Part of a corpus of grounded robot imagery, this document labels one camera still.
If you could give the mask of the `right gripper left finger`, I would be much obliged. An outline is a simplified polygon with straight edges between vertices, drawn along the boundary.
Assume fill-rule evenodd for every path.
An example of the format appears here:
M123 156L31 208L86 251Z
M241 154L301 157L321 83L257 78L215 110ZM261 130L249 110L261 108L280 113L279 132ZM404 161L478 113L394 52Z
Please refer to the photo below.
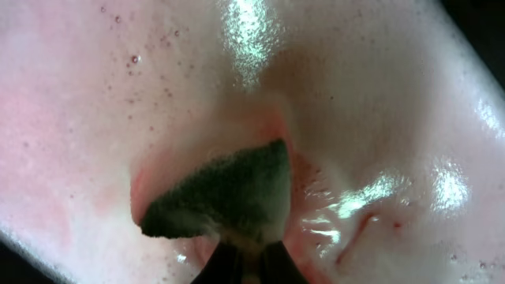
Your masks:
M210 259L191 284L241 284L243 257L239 249L219 242Z

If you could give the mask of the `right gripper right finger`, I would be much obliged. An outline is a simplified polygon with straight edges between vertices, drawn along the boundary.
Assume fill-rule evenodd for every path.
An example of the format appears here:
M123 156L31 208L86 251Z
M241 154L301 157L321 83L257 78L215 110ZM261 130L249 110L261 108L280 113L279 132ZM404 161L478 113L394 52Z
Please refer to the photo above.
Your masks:
M267 245L262 251L260 255L260 283L309 284L281 241Z

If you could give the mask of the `pink sponge with dark scourer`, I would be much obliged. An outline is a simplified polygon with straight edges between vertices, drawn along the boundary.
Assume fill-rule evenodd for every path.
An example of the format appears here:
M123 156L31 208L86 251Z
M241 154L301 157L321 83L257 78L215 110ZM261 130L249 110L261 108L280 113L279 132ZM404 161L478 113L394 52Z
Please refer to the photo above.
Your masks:
M286 124L263 126L257 136L256 145L217 155L149 198L136 220L141 233L165 239L215 234L218 243L241 252L242 283L260 283L262 251L284 244L293 172Z

